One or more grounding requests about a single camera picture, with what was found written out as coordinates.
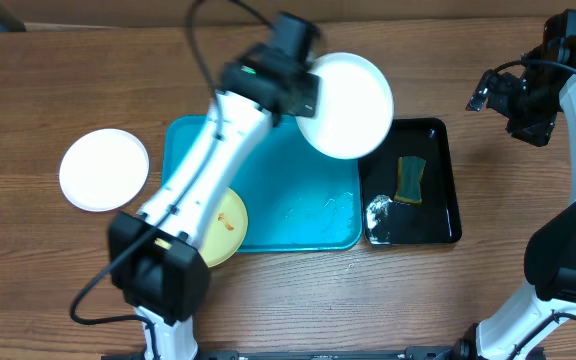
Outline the white plate with stain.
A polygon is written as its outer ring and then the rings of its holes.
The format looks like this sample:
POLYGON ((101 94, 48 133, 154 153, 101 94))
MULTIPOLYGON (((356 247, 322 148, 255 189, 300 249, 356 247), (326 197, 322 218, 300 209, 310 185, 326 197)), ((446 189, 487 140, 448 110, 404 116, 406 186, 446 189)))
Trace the white plate with stain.
POLYGON ((318 58, 311 73, 320 80, 315 114, 296 118, 310 145, 337 159, 358 159, 378 148, 395 110, 379 68, 359 55, 336 52, 318 58))

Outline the green yellow sponge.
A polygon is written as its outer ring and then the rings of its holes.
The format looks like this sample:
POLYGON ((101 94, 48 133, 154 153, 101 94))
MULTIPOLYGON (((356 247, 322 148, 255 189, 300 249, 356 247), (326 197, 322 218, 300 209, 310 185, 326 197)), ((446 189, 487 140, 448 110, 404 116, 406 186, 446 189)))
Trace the green yellow sponge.
POLYGON ((426 161, 417 156, 403 156, 398 159, 395 201, 414 206, 422 203, 421 183, 425 165, 426 161))

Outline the yellow plate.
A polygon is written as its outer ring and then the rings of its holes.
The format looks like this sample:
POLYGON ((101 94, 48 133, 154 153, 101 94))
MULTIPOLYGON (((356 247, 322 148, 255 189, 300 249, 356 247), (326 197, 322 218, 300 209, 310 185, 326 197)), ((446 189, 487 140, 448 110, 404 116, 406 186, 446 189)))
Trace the yellow plate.
POLYGON ((228 188, 204 237, 200 254, 209 268, 234 255, 246 236, 248 214, 241 198, 228 188))

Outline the large white plate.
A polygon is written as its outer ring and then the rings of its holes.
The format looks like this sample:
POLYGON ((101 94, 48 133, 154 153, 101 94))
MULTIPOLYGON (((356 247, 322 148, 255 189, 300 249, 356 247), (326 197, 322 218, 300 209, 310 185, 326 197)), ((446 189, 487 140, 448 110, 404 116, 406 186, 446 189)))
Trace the large white plate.
POLYGON ((129 203, 144 187, 150 161, 143 143, 120 129, 99 129, 75 141, 59 167, 59 185, 75 207, 106 212, 129 203))

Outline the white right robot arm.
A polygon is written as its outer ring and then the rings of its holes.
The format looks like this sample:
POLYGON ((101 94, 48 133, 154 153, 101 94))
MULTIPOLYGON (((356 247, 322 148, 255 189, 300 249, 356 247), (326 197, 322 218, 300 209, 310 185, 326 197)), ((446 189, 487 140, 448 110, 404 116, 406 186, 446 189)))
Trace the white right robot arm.
POLYGON ((530 238, 520 287, 455 344, 455 359, 540 359, 538 345, 566 321, 576 321, 576 35, 547 35, 518 62, 525 68, 519 77, 508 73, 507 64, 485 72, 466 108, 504 115, 508 132, 534 146, 548 143, 557 115, 564 114, 570 200, 530 238))

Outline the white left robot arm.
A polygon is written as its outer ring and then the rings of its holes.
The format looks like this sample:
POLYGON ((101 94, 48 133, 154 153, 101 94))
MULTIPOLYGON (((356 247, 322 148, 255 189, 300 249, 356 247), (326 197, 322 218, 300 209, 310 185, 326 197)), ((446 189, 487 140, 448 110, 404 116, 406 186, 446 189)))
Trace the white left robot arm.
POLYGON ((210 270, 199 249, 232 178, 283 115, 311 117, 319 78, 311 50, 256 45, 227 64, 199 136, 172 176, 135 216, 108 230, 107 274, 134 307, 143 359, 194 359, 192 316, 210 270))

